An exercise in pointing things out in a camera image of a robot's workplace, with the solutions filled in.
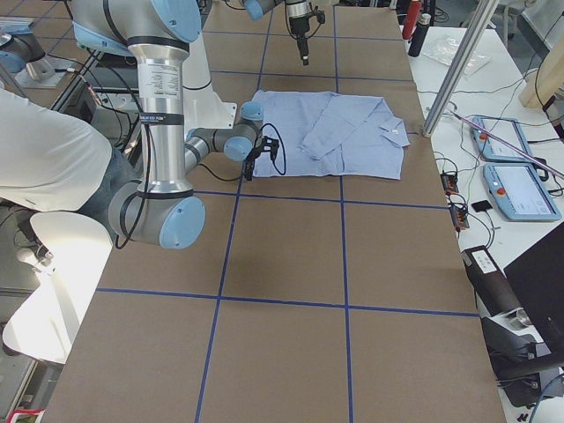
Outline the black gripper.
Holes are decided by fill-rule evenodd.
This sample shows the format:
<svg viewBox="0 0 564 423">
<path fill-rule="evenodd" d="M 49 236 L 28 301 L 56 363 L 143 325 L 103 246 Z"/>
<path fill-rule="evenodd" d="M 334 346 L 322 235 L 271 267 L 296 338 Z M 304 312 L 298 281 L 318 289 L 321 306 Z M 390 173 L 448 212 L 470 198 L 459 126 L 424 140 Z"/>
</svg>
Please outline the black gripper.
<svg viewBox="0 0 564 423">
<path fill-rule="evenodd" d="M 253 179 L 255 162 L 263 153 L 269 153 L 271 161 L 274 162 L 278 155 L 278 149 L 279 141 L 277 139 L 266 136 L 261 137 L 259 145 L 253 148 L 249 153 L 249 156 L 244 160 L 244 178 L 247 181 L 251 181 Z"/>
<path fill-rule="evenodd" d="M 306 47 L 308 46 L 307 32 L 310 30 L 309 20 L 316 18 L 318 24 L 322 25 L 325 23 L 325 13 L 306 0 L 285 1 L 285 7 L 289 32 L 296 40 L 298 48 L 304 48 L 300 51 L 301 62 L 304 66 L 308 66 L 309 52 Z"/>
</svg>

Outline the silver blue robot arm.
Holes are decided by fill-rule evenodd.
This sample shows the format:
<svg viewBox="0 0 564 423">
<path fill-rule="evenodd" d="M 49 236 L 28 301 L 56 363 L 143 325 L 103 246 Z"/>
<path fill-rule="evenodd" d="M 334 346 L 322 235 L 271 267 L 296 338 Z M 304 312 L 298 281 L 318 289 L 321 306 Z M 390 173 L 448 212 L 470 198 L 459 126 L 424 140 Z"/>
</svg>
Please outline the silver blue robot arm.
<svg viewBox="0 0 564 423">
<path fill-rule="evenodd" d="M 318 6 L 306 0 L 248 0 L 239 1 L 239 7 L 232 6 L 229 1 L 225 1 L 225 4 L 235 10 L 245 11 L 253 20 L 262 18 L 283 4 L 286 30 L 296 41 L 302 64 L 309 65 L 308 40 L 325 23 L 325 12 Z"/>
<path fill-rule="evenodd" d="M 202 40 L 195 1 L 76 1 L 74 34 L 87 48 L 137 61 L 137 104 L 144 140 L 145 176 L 128 182 L 111 200 L 108 219 L 126 241 L 185 249 L 201 234 L 204 203 L 187 179 L 212 152 L 243 163 L 252 176 L 264 152 L 275 156 L 279 141 L 263 134 L 263 107 L 244 103 L 240 119 L 226 129 L 185 127 L 182 66 Z"/>
</svg>

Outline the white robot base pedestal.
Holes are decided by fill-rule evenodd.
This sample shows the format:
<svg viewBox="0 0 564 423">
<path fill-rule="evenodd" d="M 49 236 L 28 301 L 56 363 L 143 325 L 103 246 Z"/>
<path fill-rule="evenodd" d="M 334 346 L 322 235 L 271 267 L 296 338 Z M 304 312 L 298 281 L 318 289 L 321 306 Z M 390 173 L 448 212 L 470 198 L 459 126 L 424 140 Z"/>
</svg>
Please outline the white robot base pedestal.
<svg viewBox="0 0 564 423">
<path fill-rule="evenodd" d="M 202 34 L 189 44 L 189 55 L 177 64 L 175 77 L 184 116 L 181 147 L 189 130 L 231 129 L 234 126 L 237 105 L 224 102 L 214 90 Z"/>
</svg>

